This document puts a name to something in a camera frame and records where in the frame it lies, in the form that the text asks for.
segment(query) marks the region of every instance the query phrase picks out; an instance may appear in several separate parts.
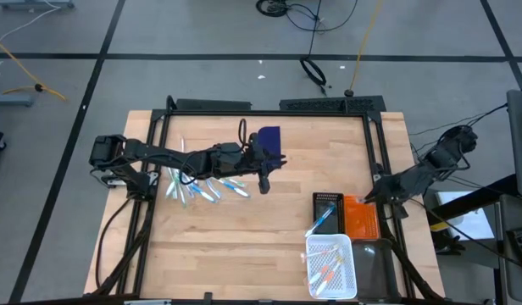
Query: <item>orange container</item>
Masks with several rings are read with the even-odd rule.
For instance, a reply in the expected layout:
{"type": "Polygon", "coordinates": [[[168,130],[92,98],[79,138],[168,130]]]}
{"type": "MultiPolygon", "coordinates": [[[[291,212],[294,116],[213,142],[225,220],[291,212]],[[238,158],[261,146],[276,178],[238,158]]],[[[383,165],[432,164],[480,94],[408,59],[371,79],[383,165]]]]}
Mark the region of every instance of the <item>orange container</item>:
{"type": "Polygon", "coordinates": [[[352,195],[344,196],[344,221],[346,235],[351,239],[378,239],[380,226],[376,206],[357,202],[352,195]]]}

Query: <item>concrete floor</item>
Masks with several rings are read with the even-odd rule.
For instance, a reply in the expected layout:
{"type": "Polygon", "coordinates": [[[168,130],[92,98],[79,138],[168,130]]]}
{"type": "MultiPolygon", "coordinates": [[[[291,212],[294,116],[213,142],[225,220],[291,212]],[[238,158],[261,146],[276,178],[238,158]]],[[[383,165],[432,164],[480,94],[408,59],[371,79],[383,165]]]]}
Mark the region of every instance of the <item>concrete floor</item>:
{"type": "MultiPolygon", "coordinates": [[[[92,53],[103,44],[118,0],[76,1],[76,9],[50,14],[3,43],[14,53],[92,53]]],[[[314,0],[297,0],[314,9],[314,0]]],[[[348,0],[323,2],[328,25],[345,19],[348,0]]],[[[254,0],[126,0],[110,53],[302,54],[310,34],[286,18],[269,18],[254,0]]],[[[490,0],[515,56],[522,56],[522,0],[490,0]]],[[[350,21],[317,35],[314,54],[356,54],[375,2],[359,0],[350,21]]],[[[35,14],[0,9],[0,35],[35,14]]],[[[293,16],[309,26],[301,15],[293,16]]],[[[386,1],[365,54],[504,56],[480,1],[386,1]]],[[[0,59],[0,91],[31,81],[8,59],[0,59]]],[[[50,185],[64,153],[94,59],[24,59],[24,65],[69,98],[36,96],[32,108],[0,108],[0,130],[8,149],[0,156],[0,302],[6,302],[23,262],[50,185]]],[[[354,62],[319,61],[329,97],[349,86],[354,62]]],[[[389,111],[405,114],[410,133],[444,125],[505,103],[518,88],[508,63],[361,63],[357,95],[383,95],[389,111]]],[[[107,60],[58,195],[23,301],[81,295],[107,192],[89,175],[95,136],[121,133],[132,109],[161,108],[171,94],[183,98],[250,101],[255,109],[277,109],[286,98],[320,97],[298,61],[107,60]]],[[[488,184],[514,172],[508,116],[500,111],[475,125],[478,147],[472,169],[459,174],[488,184]]],[[[413,136],[416,147],[443,130],[413,136]]],[[[441,190],[464,190],[447,182],[441,190]]],[[[440,258],[448,297],[480,302],[494,297],[492,271],[456,258],[440,258]],[[457,281],[466,275],[467,280],[457,281]]]]}

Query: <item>yellow cable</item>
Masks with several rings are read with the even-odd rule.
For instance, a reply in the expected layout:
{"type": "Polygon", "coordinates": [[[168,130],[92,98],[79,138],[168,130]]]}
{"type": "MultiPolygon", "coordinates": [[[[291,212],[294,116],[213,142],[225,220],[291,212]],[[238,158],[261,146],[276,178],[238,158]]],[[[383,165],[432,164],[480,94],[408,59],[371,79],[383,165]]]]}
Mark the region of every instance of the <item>yellow cable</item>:
{"type": "MultiPolygon", "coordinates": [[[[30,71],[28,71],[24,65],[6,48],[4,47],[1,42],[0,42],[0,48],[36,83],[36,84],[39,84],[41,85],[42,87],[42,90],[44,91],[47,91],[59,98],[61,98],[62,100],[66,101],[67,98],[65,98],[65,96],[61,93],[59,93],[58,91],[55,91],[55,90],[52,90],[50,89],[48,86],[44,85],[39,79],[37,79],[32,73],[30,73],[30,71]]],[[[15,88],[15,89],[10,89],[10,90],[7,90],[5,91],[3,94],[7,94],[7,93],[10,93],[10,92],[16,92],[16,91],[19,91],[19,90],[24,90],[26,88],[32,88],[32,87],[20,87],[20,88],[15,88]]]]}
{"type": "Polygon", "coordinates": [[[366,42],[369,40],[370,30],[372,30],[372,28],[374,27],[374,24],[376,22],[376,17],[378,17],[378,13],[380,12],[382,3],[383,3],[383,0],[378,0],[376,2],[376,8],[374,10],[374,13],[372,14],[372,17],[370,18],[369,28],[366,30],[366,33],[364,33],[364,38],[363,38],[363,41],[361,42],[361,47],[359,47],[359,53],[357,54],[357,61],[355,62],[355,70],[353,71],[352,84],[349,86],[349,90],[353,89],[353,84],[355,83],[355,79],[356,79],[357,73],[359,71],[359,61],[361,60],[361,54],[363,53],[364,46],[366,46],[366,42]]]}

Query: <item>white basket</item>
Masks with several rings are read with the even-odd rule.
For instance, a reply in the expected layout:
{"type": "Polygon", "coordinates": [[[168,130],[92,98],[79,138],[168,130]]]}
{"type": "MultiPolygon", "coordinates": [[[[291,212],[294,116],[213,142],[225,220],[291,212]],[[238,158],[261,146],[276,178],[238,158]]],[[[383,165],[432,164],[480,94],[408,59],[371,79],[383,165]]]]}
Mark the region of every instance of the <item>white basket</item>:
{"type": "MultiPolygon", "coordinates": [[[[338,245],[337,250],[308,257],[306,260],[308,268],[308,282],[319,273],[324,266],[336,261],[337,255],[342,258],[342,263],[336,269],[332,280],[327,283],[326,288],[316,296],[316,291],[323,282],[325,275],[312,283],[308,288],[310,296],[321,300],[351,299],[357,296],[357,283],[355,280],[355,266],[353,264],[352,242],[343,234],[333,235],[311,235],[306,239],[306,254],[329,251],[338,245]]],[[[333,270],[336,264],[329,266],[333,270]]]]}

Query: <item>black container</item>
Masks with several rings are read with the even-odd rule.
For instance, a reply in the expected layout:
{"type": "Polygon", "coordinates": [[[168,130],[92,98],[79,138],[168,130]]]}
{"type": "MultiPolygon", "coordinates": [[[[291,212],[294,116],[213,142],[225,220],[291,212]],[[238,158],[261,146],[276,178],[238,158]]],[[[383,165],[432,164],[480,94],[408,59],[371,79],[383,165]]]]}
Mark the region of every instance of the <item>black container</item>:
{"type": "Polygon", "coordinates": [[[336,204],[336,209],[321,224],[314,234],[344,234],[344,195],[340,193],[315,192],[314,202],[314,222],[325,213],[332,203],[336,204]]]}
{"type": "Polygon", "coordinates": [[[387,239],[352,240],[357,299],[365,303],[392,303],[401,300],[387,239]]]}

